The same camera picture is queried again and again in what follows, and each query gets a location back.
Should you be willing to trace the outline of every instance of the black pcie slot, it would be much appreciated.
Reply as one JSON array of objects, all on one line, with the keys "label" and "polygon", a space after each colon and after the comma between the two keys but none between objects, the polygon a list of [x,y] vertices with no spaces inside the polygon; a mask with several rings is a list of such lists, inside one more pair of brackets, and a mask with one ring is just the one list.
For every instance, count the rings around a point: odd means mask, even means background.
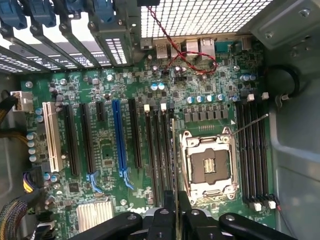
[{"label": "black pcie slot", "polygon": [[160,193],[165,191],[165,179],[163,173],[163,159],[162,149],[160,144],[160,126],[159,126],[159,111],[153,111],[153,122],[154,122],[154,145],[155,145],[155,158],[157,160],[157,168],[159,169],[159,180],[160,180]]},{"label": "black pcie slot", "polygon": [[131,98],[128,100],[128,104],[129,104],[130,124],[131,124],[131,132],[132,132],[132,145],[133,145],[133,152],[134,152],[134,165],[136,169],[141,169],[142,158],[141,158],[141,150],[140,150],[140,138],[139,138],[136,100],[134,98]]},{"label": "black pcie slot", "polygon": [[87,103],[80,104],[80,119],[82,126],[82,137],[84,143],[84,153],[86,159],[87,173],[93,174],[96,172],[96,161],[94,155],[94,144],[92,138],[90,112]]},{"label": "black pcie slot", "polygon": [[66,144],[68,147],[68,153],[69,153],[68,155],[70,159],[69,162],[70,162],[71,174],[74,176],[77,176],[80,173],[80,164],[79,164],[77,136],[76,136],[76,130],[75,130],[75,120],[74,120],[72,106],[70,104],[64,105],[63,113],[64,113],[65,137],[66,137]]},{"label": "black pcie slot", "polygon": [[151,173],[151,182],[152,182],[152,191],[153,191],[153,202],[154,206],[159,206],[158,200],[158,189],[157,189],[157,173],[155,166],[155,154],[153,147],[153,139],[152,139],[152,129],[151,129],[151,118],[150,113],[145,113],[145,125],[146,125],[146,138],[149,152],[149,161],[150,161],[150,173]]},{"label": "black pcie slot", "polygon": [[[238,129],[243,128],[245,126],[244,123],[244,109],[243,105],[238,102],[236,104],[236,115],[237,115],[237,127]],[[249,173],[248,173],[248,162],[246,155],[246,140],[245,140],[245,132],[240,131],[238,133],[239,139],[239,153],[240,153],[240,170],[241,170],[241,186],[242,186],[242,201],[244,203],[248,203],[250,198],[249,195]]]},{"label": "black pcie slot", "polygon": [[[251,120],[258,119],[258,109],[257,104],[251,104]],[[258,124],[253,124],[252,128],[252,140],[253,140],[253,159],[254,159],[254,170],[255,170],[255,190],[256,197],[261,199],[263,194],[263,180],[262,180],[262,166],[261,166],[261,151],[260,151],[260,139],[259,139],[259,128]]]},{"label": "black pcie slot", "polygon": [[105,122],[106,121],[105,104],[102,101],[97,101],[95,103],[95,110],[96,110],[96,120],[98,122]]},{"label": "black pcie slot", "polygon": [[165,175],[168,179],[167,189],[172,190],[173,182],[172,182],[172,162],[171,155],[169,149],[169,136],[168,132],[170,129],[168,128],[168,114],[167,111],[163,111],[161,113],[161,124],[162,124],[162,133],[163,133],[163,141],[164,141],[164,162],[165,162]]},{"label": "black pcie slot", "polygon": [[[243,106],[244,108],[244,125],[251,123],[250,115],[250,104]],[[256,197],[256,174],[255,174],[255,163],[254,163],[254,153],[253,153],[253,134],[252,126],[247,127],[244,130],[245,134],[245,150],[247,152],[247,162],[248,162],[248,179],[249,179],[249,195],[251,199]]]},{"label": "black pcie slot", "polygon": [[[259,104],[257,106],[258,117],[264,114],[264,106]],[[267,146],[266,146],[266,132],[265,132],[265,121],[259,121],[257,123],[259,129],[259,148],[261,156],[261,173],[262,173],[262,192],[264,196],[269,195],[269,182],[268,182],[268,167],[267,167]]]}]

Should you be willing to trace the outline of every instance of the white pci slot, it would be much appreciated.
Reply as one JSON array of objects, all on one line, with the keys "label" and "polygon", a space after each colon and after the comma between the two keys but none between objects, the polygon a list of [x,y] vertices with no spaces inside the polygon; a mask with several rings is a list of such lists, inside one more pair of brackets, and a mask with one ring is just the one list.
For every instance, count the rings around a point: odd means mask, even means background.
[{"label": "white pci slot", "polygon": [[60,172],[63,167],[58,127],[58,116],[54,102],[43,102],[43,117],[48,145],[51,172]]}]

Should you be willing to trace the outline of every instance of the blue retention clip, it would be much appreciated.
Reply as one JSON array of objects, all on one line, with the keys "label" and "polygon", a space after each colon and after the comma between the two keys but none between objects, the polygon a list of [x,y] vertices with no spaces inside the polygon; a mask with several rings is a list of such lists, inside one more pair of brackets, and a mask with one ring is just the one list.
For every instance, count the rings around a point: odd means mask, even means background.
[{"label": "blue retention clip", "polygon": [[85,0],[66,0],[65,3],[71,14],[85,11]]},{"label": "blue retention clip", "polygon": [[0,0],[0,18],[18,30],[27,28],[27,19],[17,0]]},{"label": "blue retention clip", "polygon": [[91,182],[91,186],[92,186],[93,191],[102,194],[102,191],[99,188],[97,188],[97,183],[96,183],[97,175],[98,175],[97,171],[95,173],[92,173],[92,174],[87,174],[86,175],[86,180]]},{"label": "blue retention clip", "polygon": [[125,185],[133,190],[134,187],[129,183],[127,172],[127,154],[122,125],[121,105],[119,100],[112,100],[112,111],[115,130],[116,152],[118,156],[119,176],[123,178]]},{"label": "blue retention clip", "polygon": [[93,0],[95,14],[105,24],[111,24],[116,20],[111,0]]},{"label": "blue retention clip", "polygon": [[54,8],[49,0],[29,0],[29,3],[32,15],[38,23],[47,28],[57,25]]}]

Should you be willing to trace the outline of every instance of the pcie slot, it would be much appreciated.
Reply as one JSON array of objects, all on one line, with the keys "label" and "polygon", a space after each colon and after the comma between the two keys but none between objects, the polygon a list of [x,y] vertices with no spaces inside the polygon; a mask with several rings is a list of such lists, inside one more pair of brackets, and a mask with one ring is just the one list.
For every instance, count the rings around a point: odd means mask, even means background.
[{"label": "pcie slot", "polygon": [[[244,108],[244,125],[249,124],[251,120],[250,116],[250,104],[243,106]],[[256,197],[256,175],[255,175],[255,164],[253,156],[253,136],[252,127],[247,127],[244,130],[245,134],[245,150],[247,152],[247,162],[248,162],[248,180],[249,180],[249,195],[251,199]]]},{"label": "pcie slot", "polygon": [[162,132],[163,132],[163,142],[164,142],[164,162],[165,162],[165,175],[168,180],[168,189],[172,190],[173,183],[172,183],[172,162],[170,156],[170,149],[169,149],[169,136],[168,132],[168,114],[167,111],[161,112],[161,124],[162,124]]},{"label": "pcie slot", "polygon": [[157,172],[156,172],[156,160],[154,153],[154,145],[152,139],[152,129],[151,129],[151,117],[150,111],[145,112],[145,126],[146,126],[146,138],[149,152],[149,162],[150,162],[150,173],[151,173],[151,182],[152,182],[152,191],[153,191],[153,202],[154,206],[159,206],[158,199],[158,184],[157,184]]},{"label": "pcie slot", "polygon": [[[237,115],[237,127],[238,129],[243,128],[244,124],[244,110],[243,105],[240,102],[236,103],[236,115]],[[244,203],[249,203],[249,178],[248,178],[248,162],[246,155],[246,140],[245,132],[240,131],[238,133],[239,139],[239,152],[240,152],[240,170],[241,170],[241,185],[242,185],[242,201]]]},{"label": "pcie slot", "polygon": [[128,104],[129,104],[130,124],[131,124],[131,133],[132,133],[132,145],[133,145],[133,152],[134,152],[134,165],[136,169],[141,169],[142,158],[141,158],[141,149],[140,149],[136,100],[134,98],[131,98],[128,100]]},{"label": "pcie slot", "polygon": [[160,126],[159,126],[159,111],[153,111],[153,122],[154,122],[154,145],[155,145],[155,159],[157,161],[157,169],[159,170],[159,181],[160,181],[160,193],[164,193],[165,183],[163,173],[163,158],[162,148],[160,144]]},{"label": "pcie slot", "polygon": [[134,187],[129,183],[128,173],[127,173],[127,154],[126,154],[126,146],[125,146],[125,139],[124,139],[124,132],[123,132],[120,100],[112,101],[112,111],[113,111],[113,121],[114,121],[115,140],[116,140],[116,152],[118,156],[119,176],[123,178],[125,185],[128,188],[134,189]]},{"label": "pcie slot", "polygon": [[58,127],[58,116],[54,102],[43,102],[43,118],[48,146],[51,172],[60,172],[63,167]]},{"label": "pcie slot", "polygon": [[74,120],[72,106],[70,104],[64,105],[63,113],[64,113],[65,138],[66,138],[66,143],[67,143],[68,153],[69,153],[71,174],[74,176],[77,176],[80,173],[80,164],[79,164],[77,136],[76,136],[76,130],[75,130],[75,120]]},{"label": "pcie slot", "polygon": [[[257,104],[252,103],[250,108],[251,120],[258,119],[258,109]],[[253,159],[254,159],[254,170],[255,170],[255,190],[256,197],[260,199],[263,194],[263,180],[262,180],[262,166],[261,166],[261,152],[260,152],[260,139],[259,139],[259,129],[257,124],[253,124],[252,128],[252,140],[253,140]]]},{"label": "pcie slot", "polygon": [[105,122],[106,111],[105,111],[105,105],[102,101],[97,101],[95,103],[95,110],[96,110],[96,120],[98,122]]},{"label": "pcie slot", "polygon": [[[259,104],[257,106],[258,117],[261,117],[263,112],[263,105]],[[269,195],[269,182],[268,182],[268,167],[267,167],[267,148],[266,148],[266,132],[265,132],[265,122],[259,121],[257,123],[259,130],[259,150],[261,156],[261,173],[262,173],[262,193],[264,196]]]},{"label": "pcie slot", "polygon": [[87,103],[80,104],[80,119],[82,126],[82,138],[84,143],[84,154],[86,159],[87,173],[93,174],[96,172],[97,169],[90,122],[90,111]]}]

